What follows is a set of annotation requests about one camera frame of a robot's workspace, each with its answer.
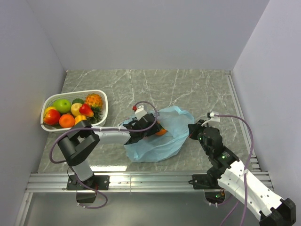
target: table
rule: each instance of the table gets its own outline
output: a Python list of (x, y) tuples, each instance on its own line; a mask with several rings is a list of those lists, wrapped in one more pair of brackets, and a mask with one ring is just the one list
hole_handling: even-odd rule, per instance
[[(235, 114), (227, 78), (223, 70), (71, 70), (62, 93), (100, 89), (108, 97), (109, 113), (105, 126), (117, 126), (130, 116), (132, 106), (140, 100), (152, 102), (157, 109), (176, 105), (188, 110), (195, 120), (205, 119), (207, 112)], [(238, 120), (222, 118), (218, 126), (224, 144), (246, 161), (248, 151)], [(66, 172), (67, 164), (52, 164), (49, 149), (57, 138), (49, 133), (39, 166), (39, 173)], [(58, 146), (54, 159), (61, 160)], [(197, 171), (211, 167), (201, 145), (187, 139), (180, 152), (160, 162), (131, 162), (123, 145), (98, 145), (88, 157), (93, 171)]]

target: red apple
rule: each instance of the red apple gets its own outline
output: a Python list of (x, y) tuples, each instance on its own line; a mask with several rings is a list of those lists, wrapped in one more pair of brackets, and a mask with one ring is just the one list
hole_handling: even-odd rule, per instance
[(60, 120), (61, 114), (54, 109), (50, 109), (48, 111), (45, 112), (45, 116), (43, 118), (43, 121), (49, 125), (49, 126), (53, 126), (55, 124), (58, 123), (58, 121)]

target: white wall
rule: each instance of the white wall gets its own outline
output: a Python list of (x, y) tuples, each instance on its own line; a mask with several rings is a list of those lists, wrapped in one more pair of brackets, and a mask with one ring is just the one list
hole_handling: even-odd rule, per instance
[(301, 1), (270, 0), (233, 70), (260, 165), (301, 214)]
[(61, 91), (65, 72), (28, 3), (0, 5), (0, 224), (10, 226), (47, 138), (41, 107)]
[(233, 69), (269, 0), (27, 0), (65, 69)]

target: green apple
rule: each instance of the green apple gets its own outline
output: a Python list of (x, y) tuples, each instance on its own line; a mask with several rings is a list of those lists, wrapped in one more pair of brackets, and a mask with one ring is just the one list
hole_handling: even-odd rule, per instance
[(66, 99), (56, 100), (55, 102), (53, 102), (52, 106), (62, 114), (66, 114), (71, 110), (71, 103)]

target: plastic basket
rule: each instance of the plastic basket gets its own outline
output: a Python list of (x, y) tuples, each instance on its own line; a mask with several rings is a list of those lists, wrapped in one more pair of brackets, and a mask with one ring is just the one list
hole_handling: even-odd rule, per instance
[(55, 94), (55, 95), (49, 97), (43, 105), (43, 109), (42, 109), (42, 113), (41, 113), (41, 120), (40, 120), (41, 127), (48, 132), (55, 132), (55, 133), (64, 133), (65, 131), (69, 130), (70, 128), (58, 129), (53, 126), (44, 124), (43, 114), (44, 114), (45, 109), (52, 106), (53, 102), (55, 102), (58, 99), (67, 99), (72, 103), (72, 101), (76, 98), (81, 98), (81, 99), (85, 100), (86, 97), (92, 93), (100, 95), (100, 97), (103, 100), (103, 108), (102, 108), (102, 113), (101, 113), (102, 119), (100, 122), (92, 124), (92, 125), (93, 126), (103, 126), (105, 124), (105, 120), (108, 116), (108, 98), (107, 98), (107, 95), (104, 92), (102, 92), (101, 90), (94, 89), (94, 90), (78, 91), (78, 92), (71, 92), (71, 93)]

